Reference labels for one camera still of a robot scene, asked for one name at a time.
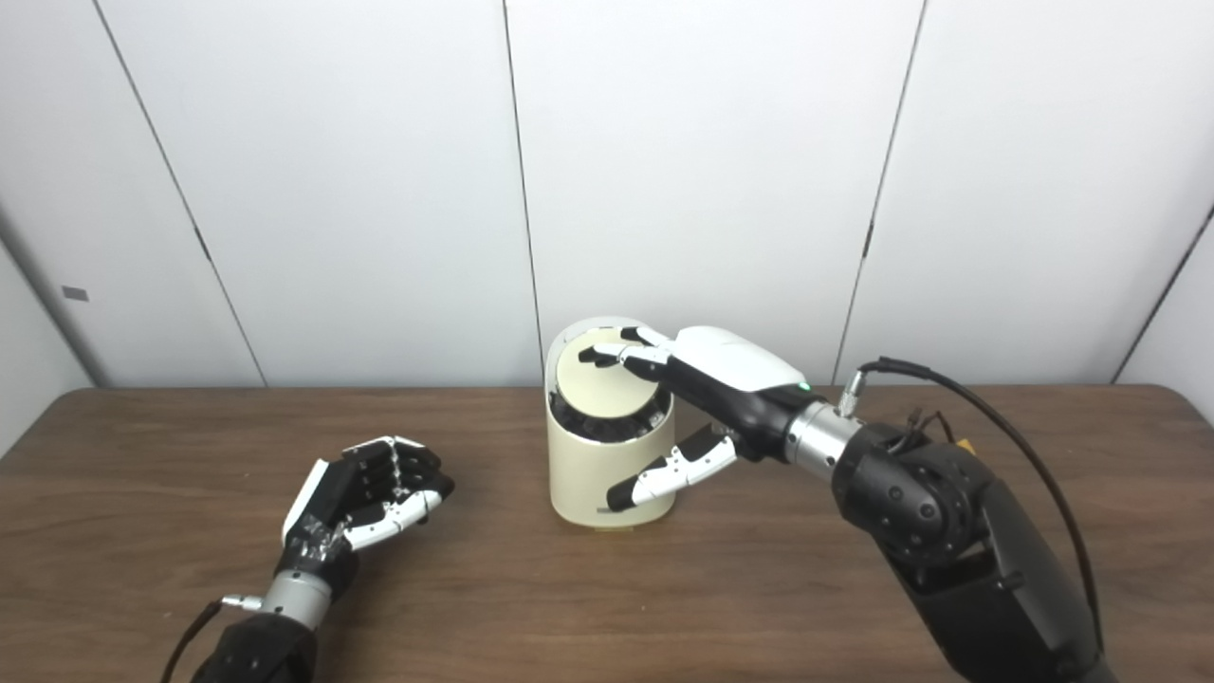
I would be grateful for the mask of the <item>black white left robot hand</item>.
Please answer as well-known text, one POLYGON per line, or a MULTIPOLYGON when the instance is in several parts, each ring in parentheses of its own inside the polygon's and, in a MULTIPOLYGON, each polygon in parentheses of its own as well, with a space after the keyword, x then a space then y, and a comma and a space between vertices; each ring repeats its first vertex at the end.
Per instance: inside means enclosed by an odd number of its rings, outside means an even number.
POLYGON ((341 601, 359 573, 359 553, 429 522, 455 480, 429 446, 382 436, 316 461, 283 525, 277 573, 312 576, 341 601))

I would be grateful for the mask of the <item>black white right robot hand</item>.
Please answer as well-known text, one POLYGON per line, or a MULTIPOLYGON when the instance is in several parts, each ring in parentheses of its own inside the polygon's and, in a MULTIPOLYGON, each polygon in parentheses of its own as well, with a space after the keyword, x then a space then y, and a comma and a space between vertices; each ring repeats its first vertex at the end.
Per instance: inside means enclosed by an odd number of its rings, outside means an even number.
POLYGON ((798 368, 724 328, 683 328, 673 337, 622 328, 620 337, 585 347, 579 362, 622 366, 698 408, 721 429, 694 432, 637 476, 609 486, 606 506, 613 513, 702 483, 737 459, 784 462, 792 423, 818 398, 798 368))

